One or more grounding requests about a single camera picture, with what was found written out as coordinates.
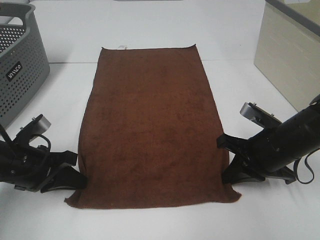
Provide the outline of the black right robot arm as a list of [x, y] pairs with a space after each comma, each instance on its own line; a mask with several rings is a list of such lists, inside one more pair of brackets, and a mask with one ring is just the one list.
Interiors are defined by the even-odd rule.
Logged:
[[223, 133], [217, 147], [235, 154], [222, 173], [224, 184], [263, 182], [267, 178], [284, 180], [288, 185], [298, 181], [298, 164], [320, 149], [320, 98], [285, 122], [256, 104], [246, 102], [240, 114], [262, 127], [249, 139]]

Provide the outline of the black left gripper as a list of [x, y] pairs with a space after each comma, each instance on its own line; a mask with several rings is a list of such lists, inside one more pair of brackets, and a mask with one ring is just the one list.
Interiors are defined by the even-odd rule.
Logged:
[[17, 149], [22, 153], [18, 153], [1, 141], [0, 181], [30, 192], [84, 189], [87, 177], [72, 167], [77, 164], [78, 155], [69, 150], [50, 153], [51, 142], [46, 142], [38, 147], [19, 145]]

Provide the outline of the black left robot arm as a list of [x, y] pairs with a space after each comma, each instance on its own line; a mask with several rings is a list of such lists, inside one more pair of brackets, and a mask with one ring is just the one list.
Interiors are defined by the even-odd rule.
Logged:
[[46, 193], [56, 190], [82, 190], [87, 177], [74, 169], [78, 155], [66, 150], [52, 152], [50, 140], [40, 133], [20, 131], [12, 140], [0, 128], [0, 181], [16, 190]]

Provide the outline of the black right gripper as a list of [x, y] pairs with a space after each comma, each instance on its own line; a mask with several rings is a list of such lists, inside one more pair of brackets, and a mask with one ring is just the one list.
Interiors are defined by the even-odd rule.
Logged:
[[297, 154], [297, 126], [281, 124], [267, 128], [249, 139], [223, 133], [216, 140], [220, 149], [236, 154], [222, 173], [223, 184], [264, 182], [267, 178], [295, 182], [296, 175], [287, 165], [294, 162]]

